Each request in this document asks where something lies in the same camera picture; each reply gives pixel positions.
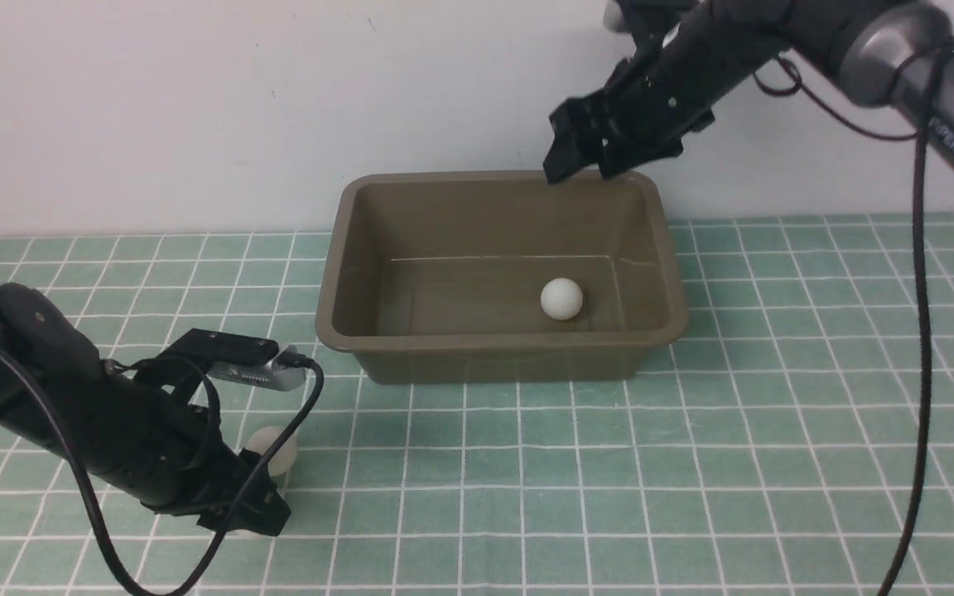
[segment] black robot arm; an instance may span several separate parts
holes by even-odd
[[[307,358],[267,339],[193,329],[135,377],[102,361],[87,337],[38,291],[0,286],[0,349],[39,382],[91,475],[152,512],[198,516],[217,531],[261,454],[235,454],[219,433],[217,396],[207,377],[287,390],[306,378]],[[191,405],[202,382],[211,407]],[[0,365],[0,426],[65,457],[50,422]],[[266,469],[258,473],[229,529],[277,536],[289,506]]]
[[[893,106],[913,124],[935,50],[953,41],[947,14],[924,0],[617,0],[636,40],[605,87],[554,110],[550,182],[597,163],[616,176],[682,154],[712,107],[795,49],[856,105]],[[954,169],[954,56],[934,104],[931,146]]]

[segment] black cable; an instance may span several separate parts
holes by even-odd
[[[908,500],[908,514],[901,528],[900,542],[879,588],[879,596],[887,596],[908,557],[915,526],[919,518],[919,506],[923,502],[923,488],[927,477],[927,455],[930,449],[930,419],[932,415],[932,330],[930,325],[930,295],[927,289],[927,258],[925,257],[925,188],[927,188],[927,154],[930,143],[930,126],[934,118],[934,106],[944,80],[944,68],[954,57],[954,39],[950,45],[939,48],[932,64],[930,82],[923,92],[923,112],[917,121],[918,136],[915,143],[915,178],[912,196],[912,258],[915,261],[915,296],[919,310],[919,436],[915,453],[915,474],[912,479],[912,494]]]
[[[69,468],[72,470],[73,478],[75,478],[76,484],[79,486],[79,498],[83,501],[84,509],[86,509],[87,512],[87,520],[90,521],[91,532],[94,533],[94,540],[98,543],[99,550],[102,551],[105,564],[109,567],[109,572],[113,573],[113,577],[116,578],[117,582],[132,596],[182,596],[190,592],[190,589],[193,589],[194,585],[197,585],[197,581],[200,580],[201,575],[208,569],[209,564],[215,557],[216,551],[219,550],[220,544],[223,544],[223,540],[226,538],[228,528],[230,527],[231,518],[234,518],[234,514],[238,512],[239,506],[242,505],[243,497],[245,497],[245,494],[253,487],[253,483],[258,478],[258,473],[267,468],[270,459],[279,452],[282,446],[287,443],[289,437],[295,433],[296,429],[298,429],[304,419],[307,418],[307,415],[311,413],[311,408],[315,407],[315,403],[322,393],[323,382],[325,382],[325,374],[322,372],[322,367],[313,361],[313,359],[307,358],[306,361],[304,361],[304,366],[315,374],[315,385],[311,388],[311,393],[308,395],[307,400],[304,401],[304,405],[300,408],[300,411],[296,413],[294,419],[287,424],[285,430],[275,439],[275,442],[270,445],[270,448],[266,450],[264,455],[260,458],[260,461],[254,465],[253,471],[249,473],[248,478],[242,483],[242,487],[238,490],[238,495],[234,498],[234,502],[231,502],[230,508],[227,509],[222,524],[219,525],[219,529],[217,529],[212,536],[212,541],[209,543],[207,550],[205,550],[205,554],[202,555],[200,561],[197,562],[197,566],[194,567],[193,572],[190,573],[190,577],[186,578],[186,581],[183,581],[179,588],[173,589],[173,591],[169,593],[155,594],[148,592],[141,585],[137,584],[137,581],[130,576],[128,569],[124,567],[123,562],[120,560],[120,555],[116,547],[113,546],[113,539],[110,538],[109,530],[105,525],[105,517],[103,517],[102,509],[98,503],[98,495],[95,494],[94,486],[92,486],[90,482],[90,475],[87,473],[87,468],[85,468],[82,461],[80,461],[80,450],[76,448],[76,444],[72,440],[72,434],[67,429],[67,426],[65,426],[53,402],[42,391],[42,388],[39,387],[39,382],[31,376],[29,371],[10,354],[2,350],[2,348],[0,348],[0,363],[7,367],[7,369],[10,369],[17,380],[22,382],[24,389],[29,392],[29,395],[33,397],[39,406],[39,410],[42,410],[42,414],[46,416],[50,424],[50,429],[53,431],[54,438],[57,438],[57,441],[60,442],[61,450],[65,452],[65,461],[67,461]]]
[[[753,80],[757,83],[757,87],[759,87],[761,91],[764,91],[765,95],[771,95],[773,98],[791,98],[793,95],[803,92],[809,99],[812,100],[812,102],[815,103],[815,105],[821,107],[824,112],[830,114],[834,120],[840,122],[840,124],[843,124],[852,132],[859,133],[859,135],[863,135],[868,139],[875,139],[876,141],[886,141],[891,143],[902,143],[918,139],[917,133],[912,133],[912,135],[885,135],[885,133],[882,132],[868,131],[867,128],[863,128],[863,126],[852,122],[849,120],[849,118],[841,116],[841,113],[838,113],[837,110],[830,107],[830,104],[819,97],[817,92],[811,90],[811,88],[805,84],[805,79],[802,78],[802,72],[800,72],[797,65],[794,64],[794,61],[781,56],[775,58],[775,61],[777,61],[779,67],[783,69],[783,72],[787,73],[787,77],[792,80],[794,84],[792,87],[777,89],[775,87],[769,86],[769,84],[766,84],[756,75],[756,73],[754,73]]]
[[[911,548],[912,539],[915,536],[915,527],[918,524],[919,508],[923,502],[923,490],[925,488],[925,478],[927,477],[927,457],[930,450],[930,421],[932,416],[932,329],[930,324],[930,294],[927,288],[927,260],[925,260],[925,173],[927,173],[928,144],[930,144],[930,126],[934,118],[934,107],[937,102],[937,95],[942,87],[944,80],[944,69],[949,60],[954,57],[954,37],[946,45],[932,49],[935,53],[934,64],[930,73],[930,80],[927,88],[923,91],[923,111],[919,114],[916,122],[917,131],[913,135],[897,136],[883,135],[879,132],[871,132],[866,128],[860,127],[841,116],[829,104],[822,101],[821,98],[811,91],[803,82],[802,75],[794,64],[788,58],[776,58],[779,67],[787,73],[787,77],[793,82],[792,87],[777,89],[762,82],[756,74],[753,75],[757,86],[765,94],[773,98],[788,98],[803,92],[815,104],[829,113],[841,124],[844,124],[853,132],[869,139],[875,139],[886,142],[903,142],[915,140],[915,172],[913,173],[913,193],[912,193],[912,258],[915,262],[915,294],[918,306],[919,318],[919,359],[920,359],[920,384],[919,384],[919,431],[916,439],[915,453],[915,472],[912,478],[912,492],[908,499],[908,512],[904,517],[904,524],[901,526],[900,540],[897,543],[897,550],[894,552],[893,562],[889,565],[889,570],[882,580],[879,587],[878,596],[889,596],[893,591],[893,586],[897,582],[900,570],[904,567],[904,561],[908,558],[908,550]],[[930,52],[917,53],[904,61],[897,70],[897,76],[904,68],[911,65],[915,60],[927,56]]]

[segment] brown plastic tub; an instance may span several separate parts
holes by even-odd
[[[574,320],[547,282],[580,284]],[[316,328],[375,382],[619,380],[684,333],[658,188],[590,172],[378,175],[344,190]]]

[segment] tabletop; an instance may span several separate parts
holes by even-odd
[[[873,594],[908,502],[918,328],[904,215],[686,220],[691,324],[625,382],[379,386],[320,346],[325,233],[0,238],[103,356],[190,328],[296,344],[328,373],[277,539],[232,536],[209,596]],[[954,214],[927,227],[928,488],[897,594],[954,596]],[[235,449],[301,393],[220,385]],[[96,483],[149,589],[209,533]],[[75,481],[0,429],[0,595],[115,594]]]

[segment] white wall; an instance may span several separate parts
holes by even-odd
[[[943,5],[954,15],[954,0]],[[364,174],[538,169],[550,110],[631,53],[602,11],[603,0],[0,0],[0,234],[326,229]],[[896,114],[850,112],[903,129]],[[670,215],[908,208],[911,147],[752,83],[716,116],[683,158],[643,168]],[[942,163],[930,192],[931,208],[954,208]]]

